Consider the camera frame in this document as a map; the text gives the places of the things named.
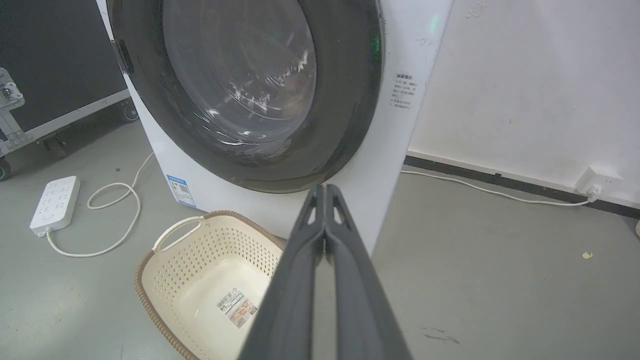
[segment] power outlet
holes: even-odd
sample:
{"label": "power outlet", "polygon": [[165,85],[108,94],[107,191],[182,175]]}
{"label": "power outlet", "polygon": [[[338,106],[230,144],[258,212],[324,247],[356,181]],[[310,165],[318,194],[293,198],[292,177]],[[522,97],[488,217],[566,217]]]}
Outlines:
{"label": "power outlet", "polygon": [[589,167],[575,183],[575,190],[584,195],[589,195],[590,189],[596,188],[602,196],[615,190],[621,182],[622,177],[615,171]]}
{"label": "power outlet", "polygon": [[29,226],[31,230],[39,237],[43,237],[47,228],[55,231],[71,224],[79,191],[80,181],[76,176],[49,182],[31,219]]}

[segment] white washing machine panel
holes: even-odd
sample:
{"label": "white washing machine panel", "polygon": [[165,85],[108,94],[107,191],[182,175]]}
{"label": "white washing machine panel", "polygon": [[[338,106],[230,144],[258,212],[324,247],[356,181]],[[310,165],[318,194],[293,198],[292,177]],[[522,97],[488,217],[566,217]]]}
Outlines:
{"label": "white washing machine panel", "polygon": [[[105,0],[97,0],[113,39]],[[383,74],[369,130],[352,159],[327,183],[344,195],[369,253],[373,252],[418,117],[451,10],[451,0],[382,0]],[[232,210],[288,237],[307,192],[262,193],[234,185],[204,169],[154,120],[127,74],[140,120],[165,178],[183,203],[204,211]],[[176,178],[186,183],[185,199]]]}

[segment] round glass door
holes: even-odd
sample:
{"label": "round glass door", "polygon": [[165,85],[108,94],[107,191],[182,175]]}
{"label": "round glass door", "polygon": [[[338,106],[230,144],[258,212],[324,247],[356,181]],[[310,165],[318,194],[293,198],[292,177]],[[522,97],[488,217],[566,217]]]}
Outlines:
{"label": "round glass door", "polygon": [[116,1],[110,15],[155,121],[231,183],[305,190],[364,139],[381,81],[376,1]]}

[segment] power strip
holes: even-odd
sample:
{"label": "power strip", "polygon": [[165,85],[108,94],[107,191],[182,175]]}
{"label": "power strip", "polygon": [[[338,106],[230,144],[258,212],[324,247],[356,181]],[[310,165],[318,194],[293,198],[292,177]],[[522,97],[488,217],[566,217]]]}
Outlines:
{"label": "power strip", "polygon": [[31,225],[33,232],[43,238],[47,231],[64,229],[71,224],[76,208],[80,181],[76,176],[51,181],[44,188]]}

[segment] front-loading washing machine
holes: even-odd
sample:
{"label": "front-loading washing machine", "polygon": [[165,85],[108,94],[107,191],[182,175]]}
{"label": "front-loading washing machine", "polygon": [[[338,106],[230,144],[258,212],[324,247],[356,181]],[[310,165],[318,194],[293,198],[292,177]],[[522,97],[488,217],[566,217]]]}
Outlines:
{"label": "front-loading washing machine", "polygon": [[336,184],[373,251],[451,0],[97,0],[170,191],[286,237]]}

